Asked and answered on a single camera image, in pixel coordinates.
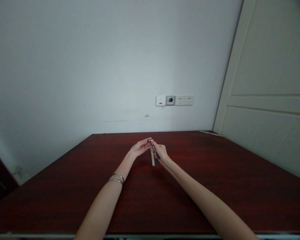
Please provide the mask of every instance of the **forearm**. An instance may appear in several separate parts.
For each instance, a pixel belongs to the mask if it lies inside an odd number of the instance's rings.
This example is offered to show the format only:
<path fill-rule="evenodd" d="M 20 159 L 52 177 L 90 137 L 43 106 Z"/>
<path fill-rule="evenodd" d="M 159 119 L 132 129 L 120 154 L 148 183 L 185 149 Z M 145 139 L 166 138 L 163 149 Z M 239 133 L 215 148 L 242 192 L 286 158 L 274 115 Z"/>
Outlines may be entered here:
<path fill-rule="evenodd" d="M 135 158 L 128 153 L 115 173 L 123 176 L 126 180 Z M 110 181 L 104 185 L 93 201 L 84 221 L 82 222 L 75 239 L 103 239 L 108 229 L 113 211 L 116 207 L 122 190 L 122 184 Z"/>
<path fill-rule="evenodd" d="M 175 162 L 171 159 L 160 162 L 192 198 L 222 239 L 258 239 L 220 198 L 194 180 Z"/>

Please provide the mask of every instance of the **person's left arm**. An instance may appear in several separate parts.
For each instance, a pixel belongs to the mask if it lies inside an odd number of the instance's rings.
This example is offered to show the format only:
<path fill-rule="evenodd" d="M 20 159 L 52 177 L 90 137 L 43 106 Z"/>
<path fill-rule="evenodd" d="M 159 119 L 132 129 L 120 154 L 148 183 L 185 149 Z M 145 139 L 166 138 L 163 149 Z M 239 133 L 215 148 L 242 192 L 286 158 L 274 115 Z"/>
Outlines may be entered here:
<path fill-rule="evenodd" d="M 151 148 L 151 143 L 148 142 L 149 139 L 151 138 L 137 142 L 127 153 L 115 173 L 120 174 L 126 180 L 135 159 Z M 118 175 L 113 175 L 110 179 L 118 179 L 123 182 L 123 179 Z M 122 186 L 118 181 L 110 181 L 104 185 L 84 218 L 74 238 L 75 240 L 103 239 L 120 196 Z"/>

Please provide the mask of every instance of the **wrist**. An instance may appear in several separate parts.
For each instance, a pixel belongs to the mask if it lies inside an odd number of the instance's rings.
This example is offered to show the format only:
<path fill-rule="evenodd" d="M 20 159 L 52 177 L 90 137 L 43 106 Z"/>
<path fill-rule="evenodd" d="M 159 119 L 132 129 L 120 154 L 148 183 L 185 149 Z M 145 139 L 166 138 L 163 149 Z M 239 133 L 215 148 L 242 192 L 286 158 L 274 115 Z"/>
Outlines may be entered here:
<path fill-rule="evenodd" d="M 127 155 L 125 156 L 125 159 L 127 159 L 128 161 L 134 162 L 136 160 L 136 157 L 134 156 L 134 154 L 129 151 L 127 153 Z"/>
<path fill-rule="evenodd" d="M 165 164 L 168 164 L 168 163 L 171 163 L 172 160 L 171 158 L 168 156 L 168 157 L 165 157 L 165 158 L 160 158 L 160 162 L 163 161 Z"/>

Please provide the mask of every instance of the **white strip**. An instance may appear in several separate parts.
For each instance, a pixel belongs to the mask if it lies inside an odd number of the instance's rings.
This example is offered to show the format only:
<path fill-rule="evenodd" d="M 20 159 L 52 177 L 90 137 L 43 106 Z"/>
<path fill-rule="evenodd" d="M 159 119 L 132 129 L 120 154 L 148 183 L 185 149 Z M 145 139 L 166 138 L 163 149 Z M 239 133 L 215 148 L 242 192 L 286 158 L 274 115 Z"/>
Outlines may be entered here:
<path fill-rule="evenodd" d="M 154 156 L 153 156 L 151 149 L 150 149 L 150 152 L 151 152 L 152 166 L 154 166 Z"/>
<path fill-rule="evenodd" d="M 215 135 L 215 136 L 220 136 L 220 137 L 222 137 L 221 135 L 219 135 L 219 134 L 216 134 L 216 133 L 210 133 L 210 132 L 206 132 L 206 131 L 200 131 L 200 132 L 203 132 L 203 133 L 208 133 L 208 134 L 211 134 L 211 135 Z"/>

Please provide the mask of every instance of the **hand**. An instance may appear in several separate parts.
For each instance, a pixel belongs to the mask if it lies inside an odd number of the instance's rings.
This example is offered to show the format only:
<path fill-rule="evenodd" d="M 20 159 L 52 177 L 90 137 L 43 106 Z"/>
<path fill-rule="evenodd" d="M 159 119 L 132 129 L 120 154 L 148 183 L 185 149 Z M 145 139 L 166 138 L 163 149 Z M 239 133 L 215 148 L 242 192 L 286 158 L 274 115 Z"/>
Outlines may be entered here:
<path fill-rule="evenodd" d="M 154 152 L 154 150 L 151 149 L 151 152 L 153 153 L 153 156 L 155 158 L 158 158 L 158 155 L 159 155 L 160 159 L 162 159 L 162 160 L 170 159 L 170 157 L 167 154 L 167 150 L 166 150 L 165 145 L 157 144 L 154 140 L 151 140 L 151 143 L 154 145 L 154 147 L 156 148 L 156 151 L 157 151 L 157 154 L 156 154 Z"/>
<path fill-rule="evenodd" d="M 151 143 L 148 142 L 151 138 L 143 139 L 139 142 L 137 142 L 135 145 L 132 146 L 130 149 L 131 156 L 136 159 L 141 154 L 143 154 L 145 151 L 151 148 Z"/>

